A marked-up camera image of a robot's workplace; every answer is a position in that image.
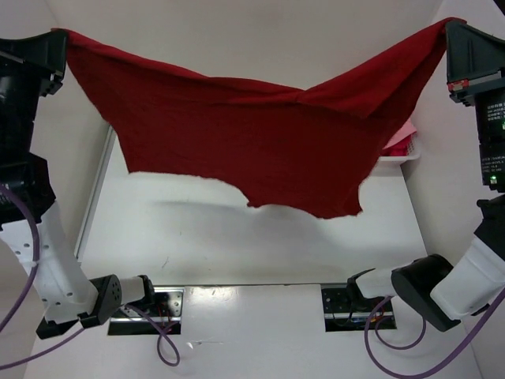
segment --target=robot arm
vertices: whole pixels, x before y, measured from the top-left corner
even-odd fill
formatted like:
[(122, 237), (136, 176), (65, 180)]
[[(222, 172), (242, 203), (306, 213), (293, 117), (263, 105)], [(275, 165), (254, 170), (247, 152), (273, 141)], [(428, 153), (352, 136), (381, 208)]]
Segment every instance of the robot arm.
[[(505, 42), (462, 21), (446, 25), (447, 87), (456, 103), (475, 106), (482, 182), (505, 193)], [(479, 200), (483, 221), (455, 267), (431, 255), (348, 281), (353, 302), (399, 296), (442, 332), (479, 314), (505, 286), (505, 195)]]
[[(30, 153), (33, 121), (40, 96), (62, 86), (67, 33), (56, 30), (30, 39), (0, 39), (0, 239), (27, 274), (34, 265), (34, 287), (44, 304), (37, 328), (40, 338), (64, 334), (78, 321), (84, 328), (102, 325), (123, 304), (153, 302), (146, 276), (119, 280), (110, 275), (88, 280), (65, 239), (47, 161)], [(33, 215), (39, 243), (19, 208), (18, 197)], [(34, 243), (39, 260), (33, 261)]]

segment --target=pink cloth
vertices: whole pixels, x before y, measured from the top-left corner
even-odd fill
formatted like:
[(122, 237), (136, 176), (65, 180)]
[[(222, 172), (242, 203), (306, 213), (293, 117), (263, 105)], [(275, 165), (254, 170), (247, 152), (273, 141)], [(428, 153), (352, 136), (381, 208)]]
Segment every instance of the pink cloth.
[(405, 140), (408, 136), (412, 136), (412, 134), (416, 133), (417, 130), (410, 121), (410, 118), (407, 120), (405, 124), (400, 128), (398, 132), (389, 140), (389, 142), (384, 146), (384, 149), (390, 148), (400, 141)]

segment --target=white table surface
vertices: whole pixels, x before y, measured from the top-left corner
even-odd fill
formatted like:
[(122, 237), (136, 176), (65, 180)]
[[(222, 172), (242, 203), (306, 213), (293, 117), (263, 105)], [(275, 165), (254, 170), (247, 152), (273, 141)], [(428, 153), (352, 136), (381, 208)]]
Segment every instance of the white table surface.
[[(182, 329), (173, 341), (181, 365), (165, 366), (156, 354), (156, 336), (107, 336), (107, 327), (80, 334), (67, 347), (28, 365), (24, 379), (191, 378), (191, 379), (387, 379), (370, 361), (363, 332), (324, 331), (320, 286), (188, 287)], [(403, 302), (394, 302), (398, 330), (383, 336), (396, 344), (414, 341), (421, 319)], [(465, 336), (457, 327), (440, 333), (428, 327), (413, 351), (372, 349), (390, 369), (421, 373), (445, 358)], [(59, 339), (36, 341), (34, 352)], [(167, 358), (173, 358), (164, 348)], [(432, 379), (480, 379), (466, 349)]]
[(155, 284), (334, 283), (426, 254), (400, 167), (377, 167), (358, 216), (318, 220), (282, 206), (247, 208), (224, 182), (128, 174), (113, 136), (79, 249), (89, 277), (147, 274)]

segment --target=white enclosure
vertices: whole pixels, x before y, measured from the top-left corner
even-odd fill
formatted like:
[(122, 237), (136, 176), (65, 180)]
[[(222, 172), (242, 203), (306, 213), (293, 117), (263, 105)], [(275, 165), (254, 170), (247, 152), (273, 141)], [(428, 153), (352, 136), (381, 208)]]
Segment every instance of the white enclosure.
[[(307, 88), (443, 17), (464, 17), (505, 37), (505, 17), (492, 0), (444, 0), (438, 10), (441, 2), (46, 0), (35, 5), (2, 0), (0, 38), (60, 26), (207, 75)], [(155, 284), (188, 285), (182, 334), (174, 337), (182, 363), (177, 369), (164, 366), (154, 336), (109, 337), (102, 327), (30, 363), (24, 377), (387, 378), (369, 360), (360, 332), (324, 332), (317, 283), (342, 282), (365, 268), (422, 257), (421, 231), (429, 253), (454, 261), (471, 239), (479, 221), (474, 201), (488, 193), (479, 183), (473, 110), (447, 99), (444, 73), (442, 63), (413, 117), (423, 143), (420, 162), (405, 170), (406, 180), (398, 167), (377, 167), (360, 189), (365, 211), (357, 218), (316, 220), (284, 207), (247, 209), (240, 191), (221, 182), (127, 175), (112, 138), (92, 212), (78, 238), (107, 126), (67, 72), (62, 90), (40, 102), (32, 151), (49, 161), (64, 228), (71, 243), (80, 242), (77, 252), (87, 275), (145, 273)], [(446, 171), (449, 176), (440, 181)], [(468, 186), (455, 191), (461, 177)], [(12, 289), (0, 292), (2, 310), (24, 279), (11, 274), (17, 262), (9, 254), (2, 247), (0, 283), (15, 280)], [(233, 287), (269, 283), (303, 284)], [(228, 287), (195, 287), (217, 284)], [(36, 304), (23, 308), (12, 334), (0, 336), (0, 364), (28, 353), (42, 316)], [(398, 330), (385, 337), (412, 341), (419, 317), (399, 300), (394, 308)], [(495, 328), (484, 329), (475, 351), (466, 349), (434, 378), (501, 379), (505, 336), (496, 332), (498, 317), (491, 324)], [(392, 352), (378, 343), (372, 348), (392, 370), (419, 373), (445, 358), (465, 334), (463, 327), (444, 334), (430, 327), (415, 351)], [(33, 351), (57, 341), (37, 340)], [(21, 368), (1, 372), (0, 378), (22, 375)]]

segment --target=red fabric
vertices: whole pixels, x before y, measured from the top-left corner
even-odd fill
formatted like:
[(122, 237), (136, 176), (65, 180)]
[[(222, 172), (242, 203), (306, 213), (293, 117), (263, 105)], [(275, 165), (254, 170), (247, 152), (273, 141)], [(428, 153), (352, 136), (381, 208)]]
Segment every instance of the red fabric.
[(434, 24), (306, 91), (206, 77), (70, 33), (68, 63), (116, 130), (130, 172), (217, 178), (249, 206), (357, 215), (357, 191), (445, 48)]

